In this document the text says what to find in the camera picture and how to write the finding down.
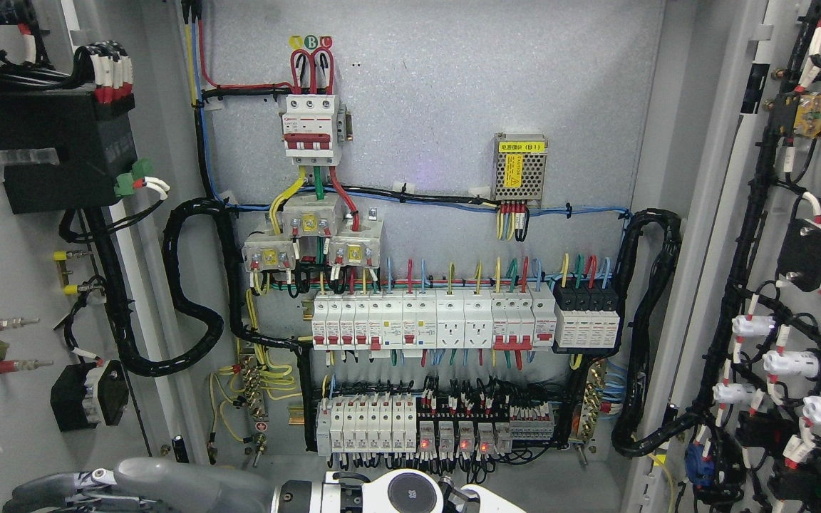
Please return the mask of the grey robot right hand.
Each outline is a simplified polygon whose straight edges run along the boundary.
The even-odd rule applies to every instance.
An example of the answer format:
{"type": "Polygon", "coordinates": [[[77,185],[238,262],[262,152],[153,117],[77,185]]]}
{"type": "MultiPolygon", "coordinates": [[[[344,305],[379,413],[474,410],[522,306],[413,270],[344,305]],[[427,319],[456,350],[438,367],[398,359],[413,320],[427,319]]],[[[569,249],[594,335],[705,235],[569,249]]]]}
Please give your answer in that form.
{"type": "Polygon", "coordinates": [[[14,488],[4,512],[269,512],[276,487],[260,475],[133,457],[114,470],[58,473],[14,488]]]}

